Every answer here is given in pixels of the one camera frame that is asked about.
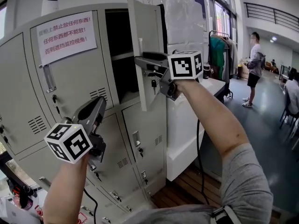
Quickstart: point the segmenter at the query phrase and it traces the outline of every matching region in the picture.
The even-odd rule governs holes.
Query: ceiling
[[[269,31],[265,31],[265,30],[261,30],[261,29],[257,29],[257,28],[255,28],[255,29],[248,28],[249,34],[253,33],[254,31],[257,32],[261,38],[264,38],[264,39],[268,40],[269,42],[270,42],[271,38],[275,36],[275,37],[277,37],[277,41],[275,43],[289,47],[299,53],[299,43],[298,42],[295,42],[295,41],[288,39],[284,36],[280,36],[278,34],[275,34],[275,33],[269,32]]]

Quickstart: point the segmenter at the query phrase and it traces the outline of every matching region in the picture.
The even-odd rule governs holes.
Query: black shorts
[[[247,85],[251,88],[255,88],[256,84],[257,84],[257,81],[259,80],[260,77],[252,74],[252,73],[249,73],[249,76],[248,76],[248,82],[247,82]]]

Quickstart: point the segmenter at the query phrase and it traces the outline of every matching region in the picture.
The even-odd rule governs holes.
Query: wooden floor
[[[219,208],[221,183],[205,174],[204,192],[211,206]],[[202,178],[198,169],[191,165],[179,177],[157,192],[153,203],[158,208],[177,207],[186,204],[206,204],[201,194]],[[272,211],[271,224],[278,224],[280,213]]]

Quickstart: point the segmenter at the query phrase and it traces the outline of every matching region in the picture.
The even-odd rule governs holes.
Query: chair
[[[287,116],[291,116],[291,117],[292,117],[291,124],[290,124],[291,131],[290,131],[289,135],[292,133],[292,130],[294,129],[295,123],[296,123],[297,119],[299,118],[299,113],[297,113],[297,114],[292,114],[292,113],[289,111],[288,106],[289,106],[290,103],[291,103],[291,100],[290,100],[289,92],[288,92],[288,90],[285,88],[285,109],[284,109],[284,111],[283,111],[283,113],[282,113],[282,115],[281,115],[280,121],[281,121],[281,119],[283,118],[284,113],[285,113],[285,117],[284,117],[284,119],[282,120],[279,129],[281,129],[282,125],[284,124],[284,122],[285,122],[285,118],[286,118]]]

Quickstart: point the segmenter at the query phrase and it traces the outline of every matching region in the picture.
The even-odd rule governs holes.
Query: green garment
[[[222,79],[224,57],[223,52],[225,52],[225,42],[218,37],[211,37],[211,65],[219,66],[219,79]]]

